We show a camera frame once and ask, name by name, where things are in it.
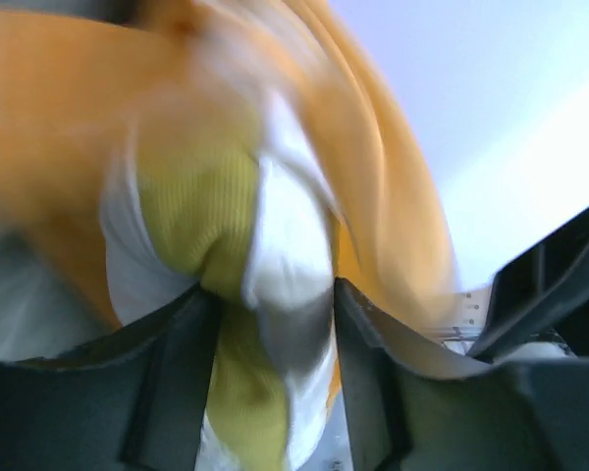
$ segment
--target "white surface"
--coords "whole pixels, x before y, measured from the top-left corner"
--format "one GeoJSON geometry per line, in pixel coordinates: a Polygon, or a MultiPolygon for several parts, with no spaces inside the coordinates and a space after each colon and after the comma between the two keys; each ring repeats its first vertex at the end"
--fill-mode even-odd
{"type": "Polygon", "coordinates": [[[386,75],[473,289],[589,206],[589,0],[330,0],[386,75]]]}

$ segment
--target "olive green fabric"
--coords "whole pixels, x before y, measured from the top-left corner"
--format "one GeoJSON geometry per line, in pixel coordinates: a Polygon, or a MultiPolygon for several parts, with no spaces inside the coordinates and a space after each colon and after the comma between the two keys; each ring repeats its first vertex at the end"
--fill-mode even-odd
{"type": "Polygon", "coordinates": [[[170,159],[155,174],[138,160],[140,203],[159,257],[230,300],[207,399],[214,432],[244,470],[281,471],[288,436],[286,389],[260,341],[255,315],[241,307],[240,295],[259,170],[253,139],[231,135],[197,143],[192,151],[208,157],[206,166],[186,167],[184,159],[170,159]]]}

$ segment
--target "orange fabric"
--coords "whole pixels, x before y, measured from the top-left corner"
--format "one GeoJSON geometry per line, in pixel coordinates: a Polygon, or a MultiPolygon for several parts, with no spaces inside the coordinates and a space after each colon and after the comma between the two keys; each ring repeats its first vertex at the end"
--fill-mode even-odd
{"type": "MultiPolygon", "coordinates": [[[[1,222],[30,227],[51,215],[91,213],[106,160],[130,127],[139,129],[138,146],[161,155],[191,139],[188,130],[227,120],[217,103],[236,94],[196,53],[210,41],[205,31],[226,25],[294,90],[340,203],[339,275],[414,328],[440,320],[453,303],[444,295],[454,287],[453,252],[423,157],[386,86],[325,2],[231,3],[299,17],[331,67],[309,74],[254,24],[189,0],[153,3],[144,22],[151,31],[0,10],[1,222]]],[[[73,253],[79,257],[80,247],[73,253]]],[[[81,266],[63,268],[74,279],[81,266]]],[[[106,289],[99,272],[77,283],[91,299],[106,289]]]]}

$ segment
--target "white fabric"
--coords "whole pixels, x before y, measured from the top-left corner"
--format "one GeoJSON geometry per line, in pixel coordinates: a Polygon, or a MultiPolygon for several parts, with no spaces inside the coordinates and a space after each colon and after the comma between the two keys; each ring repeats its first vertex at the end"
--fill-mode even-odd
{"type": "MultiPolygon", "coordinates": [[[[258,312],[267,349],[287,386],[291,422],[285,467],[294,471],[316,448],[328,418],[337,354],[329,327],[334,273],[326,219],[333,195],[286,100],[269,95],[266,118],[267,137],[258,155],[257,221],[241,294],[258,312]],[[310,351],[318,356],[299,364],[310,351]]],[[[110,173],[100,210],[109,290],[123,324],[197,283],[172,272],[155,255],[139,208],[131,144],[110,173]]],[[[238,471],[205,424],[197,469],[238,471]]]]}

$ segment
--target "white wall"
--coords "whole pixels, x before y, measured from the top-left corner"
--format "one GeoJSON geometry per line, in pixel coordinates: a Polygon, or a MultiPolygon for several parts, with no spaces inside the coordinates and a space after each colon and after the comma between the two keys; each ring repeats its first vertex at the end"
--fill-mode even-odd
{"type": "Polygon", "coordinates": [[[331,0],[441,192],[464,288],[589,205],[589,0],[331,0]]]}

